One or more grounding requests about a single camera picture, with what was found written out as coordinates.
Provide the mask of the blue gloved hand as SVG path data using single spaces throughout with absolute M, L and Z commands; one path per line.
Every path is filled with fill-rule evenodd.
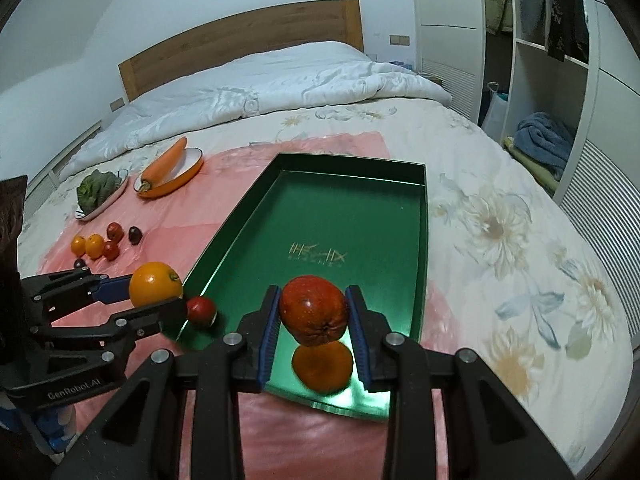
M 77 439 L 76 410 L 73 405 L 27 413 L 1 393 L 1 428 L 26 434 L 44 455 L 65 454 Z

